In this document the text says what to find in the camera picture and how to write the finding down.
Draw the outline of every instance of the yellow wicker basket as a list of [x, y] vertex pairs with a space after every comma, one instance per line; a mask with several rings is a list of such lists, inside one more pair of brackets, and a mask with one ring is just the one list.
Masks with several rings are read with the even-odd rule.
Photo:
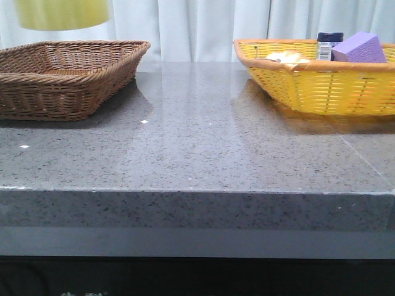
[[[385, 64], [315, 60], [314, 39], [240, 39], [234, 45], [253, 79], [293, 110], [322, 115], [395, 114], [395, 44], [383, 44]], [[288, 50], [311, 61], [282, 64], [264, 59]]]

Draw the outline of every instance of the wicker basket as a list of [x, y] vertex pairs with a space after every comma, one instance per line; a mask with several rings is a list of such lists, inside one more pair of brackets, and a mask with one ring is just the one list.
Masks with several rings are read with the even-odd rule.
[[[383, 44], [385, 64], [315, 60], [314, 39], [244, 39], [234, 44], [253, 79], [293, 110], [322, 115], [395, 114], [395, 44]], [[311, 61], [281, 64], [264, 59], [287, 50]]]
[[87, 118], [135, 75], [146, 41], [48, 41], [0, 51], [0, 118]]

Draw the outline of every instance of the small bottle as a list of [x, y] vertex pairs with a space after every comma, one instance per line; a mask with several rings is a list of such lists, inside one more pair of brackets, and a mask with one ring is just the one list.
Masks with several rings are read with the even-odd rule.
[[332, 47], [343, 42], [343, 33], [318, 33], [317, 60], [334, 60]]

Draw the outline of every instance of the white cloth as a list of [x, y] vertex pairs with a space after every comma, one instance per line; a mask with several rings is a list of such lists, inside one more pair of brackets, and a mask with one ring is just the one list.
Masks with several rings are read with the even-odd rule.
[[73, 31], [21, 28], [12, 0], [0, 0], [2, 48], [42, 40], [140, 39], [145, 61], [236, 61], [234, 39], [345, 37], [369, 31], [395, 42], [395, 1], [389, 0], [112, 0], [111, 19]]

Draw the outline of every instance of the basket rim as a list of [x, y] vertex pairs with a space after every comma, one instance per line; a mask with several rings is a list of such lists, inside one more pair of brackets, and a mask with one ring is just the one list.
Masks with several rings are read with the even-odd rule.
[[101, 68], [92, 68], [90, 72], [83, 75], [56, 75], [56, 74], [39, 74], [39, 73], [0, 73], [0, 83], [34, 83], [34, 84], [82, 84], [89, 83], [104, 78], [107, 75], [115, 73], [120, 67], [130, 63], [134, 59], [141, 57], [151, 47], [150, 42], [142, 40], [75, 40], [75, 41], [40, 41], [37, 43], [25, 44], [16, 47], [10, 47], [0, 50], [1, 54], [10, 54], [21, 49], [30, 47], [39, 47], [46, 45], [122, 45], [138, 44], [139, 48], [128, 53], [118, 61]]
[[[335, 62], [324, 60], [310, 60], [308, 63], [282, 64], [271, 60], [258, 60], [247, 58], [241, 50], [242, 44], [269, 44], [269, 43], [306, 43], [316, 44], [316, 39], [236, 39], [233, 41], [236, 55], [246, 67], [264, 68], [267, 70], [286, 70], [288, 72], [300, 71], [358, 71], [358, 72], [395, 72], [395, 63], [354, 63]], [[395, 48], [393, 43], [382, 43], [383, 48]]]

